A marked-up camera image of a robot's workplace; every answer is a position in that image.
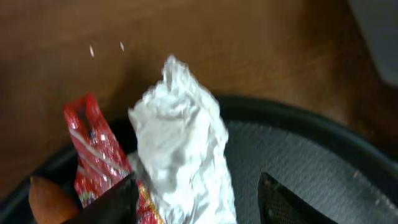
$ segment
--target white tissue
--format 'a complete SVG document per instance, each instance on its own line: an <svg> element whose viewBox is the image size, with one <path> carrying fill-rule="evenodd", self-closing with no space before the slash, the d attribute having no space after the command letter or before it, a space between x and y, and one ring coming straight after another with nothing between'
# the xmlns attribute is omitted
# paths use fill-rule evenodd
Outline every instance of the white tissue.
<svg viewBox="0 0 398 224"><path fill-rule="evenodd" d="M129 109L136 169L144 166L141 178L167 224L236 223L220 108L173 56L162 74L163 81Z"/></svg>

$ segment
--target black plate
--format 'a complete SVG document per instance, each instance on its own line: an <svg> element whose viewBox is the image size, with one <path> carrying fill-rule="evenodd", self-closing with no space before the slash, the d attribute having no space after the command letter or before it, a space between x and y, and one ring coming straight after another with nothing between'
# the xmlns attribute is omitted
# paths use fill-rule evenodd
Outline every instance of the black plate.
<svg viewBox="0 0 398 224"><path fill-rule="evenodd" d="M398 223L393 206L398 203L398 166L366 140L290 106L236 96L218 99L229 130L225 156L238 223L260 223L257 185L262 172L337 223ZM127 118L113 121L111 128L126 152L136 150ZM75 170L76 152L69 145L34 175L60 184L78 201ZM29 178L2 203L0 223L34 223L28 191Z"/></svg>

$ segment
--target wooden table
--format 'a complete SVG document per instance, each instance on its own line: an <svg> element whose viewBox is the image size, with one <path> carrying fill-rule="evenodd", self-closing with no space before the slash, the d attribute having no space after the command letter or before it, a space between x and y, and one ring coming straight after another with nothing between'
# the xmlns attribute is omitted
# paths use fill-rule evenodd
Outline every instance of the wooden table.
<svg viewBox="0 0 398 224"><path fill-rule="evenodd" d="M343 0L3 0L0 198L69 141L66 102L91 91L109 120L126 116L169 54L213 93L312 110L382 147L398 139L398 94Z"/></svg>

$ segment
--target red wrapper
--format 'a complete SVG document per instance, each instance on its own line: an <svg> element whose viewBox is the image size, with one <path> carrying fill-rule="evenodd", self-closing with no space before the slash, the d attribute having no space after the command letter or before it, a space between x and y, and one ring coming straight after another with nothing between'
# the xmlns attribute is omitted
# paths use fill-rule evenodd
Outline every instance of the red wrapper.
<svg viewBox="0 0 398 224"><path fill-rule="evenodd" d="M132 170L92 94L67 104L63 109L63 115L79 155L75 190L85 207ZM139 189L137 214L140 223L163 223L141 183Z"/></svg>

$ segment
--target carrot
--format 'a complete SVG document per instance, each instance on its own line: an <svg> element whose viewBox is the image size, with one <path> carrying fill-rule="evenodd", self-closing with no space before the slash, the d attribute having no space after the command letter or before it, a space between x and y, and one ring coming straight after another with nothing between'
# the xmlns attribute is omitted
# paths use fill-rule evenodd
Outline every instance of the carrot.
<svg viewBox="0 0 398 224"><path fill-rule="evenodd" d="M38 224L60 224L79 214L59 185L41 177L30 178L29 204Z"/></svg>

